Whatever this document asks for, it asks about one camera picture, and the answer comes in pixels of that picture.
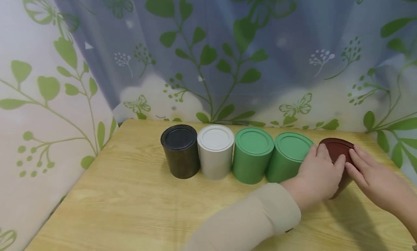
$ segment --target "wooden table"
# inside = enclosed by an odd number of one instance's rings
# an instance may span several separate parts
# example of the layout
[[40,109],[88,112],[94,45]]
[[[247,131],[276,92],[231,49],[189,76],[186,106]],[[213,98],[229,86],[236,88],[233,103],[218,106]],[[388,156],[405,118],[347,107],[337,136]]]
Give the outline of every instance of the wooden table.
[[[176,251],[210,215],[260,187],[233,174],[211,181],[199,172],[173,177],[160,144],[175,123],[127,120],[107,143],[27,251]],[[189,123],[197,131],[205,125]],[[242,127],[229,126],[236,133]],[[265,128],[272,137],[284,130]],[[376,142],[363,133],[286,129],[318,143],[339,137],[359,144],[400,174]],[[333,200],[305,212],[291,232],[255,250],[412,250],[414,241],[392,215],[376,207],[355,183]]]

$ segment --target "white can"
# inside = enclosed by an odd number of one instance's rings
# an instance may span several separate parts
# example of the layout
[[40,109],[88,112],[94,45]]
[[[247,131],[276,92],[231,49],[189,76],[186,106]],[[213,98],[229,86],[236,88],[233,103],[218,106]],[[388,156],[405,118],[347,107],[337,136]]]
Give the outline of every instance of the white can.
[[197,136],[201,172],[210,180],[224,178],[231,169],[234,134],[223,125],[204,127]]

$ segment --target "metal tin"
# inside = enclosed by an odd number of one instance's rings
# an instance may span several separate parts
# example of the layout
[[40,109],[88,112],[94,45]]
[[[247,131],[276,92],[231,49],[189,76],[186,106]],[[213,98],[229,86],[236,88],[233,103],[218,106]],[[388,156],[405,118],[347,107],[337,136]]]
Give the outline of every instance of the metal tin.
[[[349,154],[349,149],[353,149],[353,144],[351,142],[339,138],[326,138],[323,139],[320,143],[326,145],[333,163],[335,163],[340,155],[344,154],[346,156],[346,161],[353,164]],[[343,171],[338,190],[331,199],[336,198],[341,193],[341,191],[343,191],[349,185],[349,183],[351,183],[351,181],[352,178],[349,176],[345,169]]]
[[210,180],[220,180],[229,172],[233,156],[233,132],[223,125],[204,127],[197,136],[201,172]]
[[240,130],[235,138],[233,174],[245,184],[256,184],[264,177],[274,149],[272,137],[259,128]]
[[162,133],[161,144],[171,174],[188,179],[200,169],[197,132],[186,124],[174,125]]
[[266,170],[269,182],[280,183],[298,174],[298,169],[313,142],[299,133],[281,133],[275,138],[275,147]]

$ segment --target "green can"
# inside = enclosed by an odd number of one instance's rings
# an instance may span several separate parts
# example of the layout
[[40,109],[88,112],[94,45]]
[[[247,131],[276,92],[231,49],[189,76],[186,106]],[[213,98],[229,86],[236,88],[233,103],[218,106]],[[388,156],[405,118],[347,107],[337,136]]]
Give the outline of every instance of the green can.
[[235,136],[233,174],[245,184],[260,182],[274,149],[272,137],[259,128],[248,127]]
[[275,147],[266,170],[269,182],[280,183],[298,174],[298,169],[313,142],[299,133],[281,133],[275,138]]

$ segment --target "sleeve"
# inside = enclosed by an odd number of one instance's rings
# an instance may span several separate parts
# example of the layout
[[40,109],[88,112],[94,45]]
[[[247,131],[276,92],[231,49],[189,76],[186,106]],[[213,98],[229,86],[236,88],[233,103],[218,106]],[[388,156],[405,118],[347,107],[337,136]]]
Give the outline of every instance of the sleeve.
[[267,183],[208,218],[184,251],[250,251],[263,240],[291,230],[300,219],[291,194],[280,184]]

